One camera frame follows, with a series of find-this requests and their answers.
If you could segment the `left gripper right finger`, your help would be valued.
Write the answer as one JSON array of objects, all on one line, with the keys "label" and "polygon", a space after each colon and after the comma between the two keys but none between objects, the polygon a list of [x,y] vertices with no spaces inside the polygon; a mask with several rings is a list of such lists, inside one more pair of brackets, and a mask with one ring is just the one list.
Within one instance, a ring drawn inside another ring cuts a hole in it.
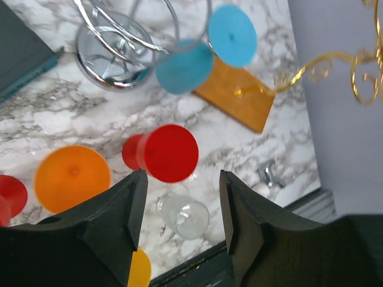
[{"label": "left gripper right finger", "polygon": [[227,252],[236,286],[381,286],[382,216],[321,224],[220,173]]}]

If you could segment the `clear ribbed wine glass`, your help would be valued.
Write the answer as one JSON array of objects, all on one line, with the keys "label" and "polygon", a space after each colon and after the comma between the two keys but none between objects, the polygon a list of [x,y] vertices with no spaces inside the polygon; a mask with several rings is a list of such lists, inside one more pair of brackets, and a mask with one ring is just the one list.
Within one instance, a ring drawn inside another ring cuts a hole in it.
[{"label": "clear ribbed wine glass", "polygon": [[208,208],[189,196],[166,193],[159,197],[156,209],[165,225],[184,240],[197,239],[208,228]]}]

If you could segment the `orange wine glass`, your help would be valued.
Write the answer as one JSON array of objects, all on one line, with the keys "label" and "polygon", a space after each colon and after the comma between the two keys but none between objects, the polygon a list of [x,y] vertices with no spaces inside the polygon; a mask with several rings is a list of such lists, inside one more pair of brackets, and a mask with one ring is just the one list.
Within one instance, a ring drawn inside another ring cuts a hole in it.
[{"label": "orange wine glass", "polygon": [[53,151],[39,164],[34,191],[43,208],[57,214],[106,191],[111,182],[109,165],[100,153],[70,145]]}]

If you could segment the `blue wine glass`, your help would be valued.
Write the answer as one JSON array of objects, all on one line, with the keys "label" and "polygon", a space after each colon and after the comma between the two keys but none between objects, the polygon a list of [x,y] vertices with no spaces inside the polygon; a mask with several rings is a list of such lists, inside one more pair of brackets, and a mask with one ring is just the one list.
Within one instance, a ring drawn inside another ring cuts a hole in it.
[{"label": "blue wine glass", "polygon": [[184,94],[200,87],[212,73],[215,56],[234,68],[243,68],[257,51],[257,33],[247,14],[235,4],[214,10],[207,25],[208,42],[183,39],[186,51],[174,53],[154,68],[157,81],[170,94]]}]

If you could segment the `red wine glass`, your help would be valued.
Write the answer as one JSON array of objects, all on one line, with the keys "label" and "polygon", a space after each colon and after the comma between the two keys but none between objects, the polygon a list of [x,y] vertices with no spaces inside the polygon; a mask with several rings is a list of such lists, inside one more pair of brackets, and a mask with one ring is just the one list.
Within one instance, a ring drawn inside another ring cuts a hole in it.
[{"label": "red wine glass", "polygon": [[25,185],[17,178],[1,175],[1,226],[7,227],[12,218],[22,212],[28,200]]},{"label": "red wine glass", "polygon": [[129,137],[121,156],[132,170],[143,169],[162,182],[176,183],[194,172],[199,148],[195,137],[186,128],[165,124],[148,133]]}]

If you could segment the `yellow wine glass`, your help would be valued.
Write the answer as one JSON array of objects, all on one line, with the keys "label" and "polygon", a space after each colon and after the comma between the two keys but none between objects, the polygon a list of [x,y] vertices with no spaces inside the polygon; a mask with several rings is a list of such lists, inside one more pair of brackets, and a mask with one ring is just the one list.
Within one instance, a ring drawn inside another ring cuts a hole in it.
[{"label": "yellow wine glass", "polygon": [[127,287],[148,287],[151,279],[151,262],[139,248],[133,252]]}]

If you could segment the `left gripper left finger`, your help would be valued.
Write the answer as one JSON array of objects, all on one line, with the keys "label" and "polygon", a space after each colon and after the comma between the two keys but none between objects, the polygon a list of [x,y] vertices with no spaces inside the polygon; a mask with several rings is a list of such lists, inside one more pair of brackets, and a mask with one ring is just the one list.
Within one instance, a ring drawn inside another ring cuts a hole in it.
[{"label": "left gripper left finger", "polygon": [[37,224],[1,228],[2,286],[126,286],[148,177],[136,170]]}]

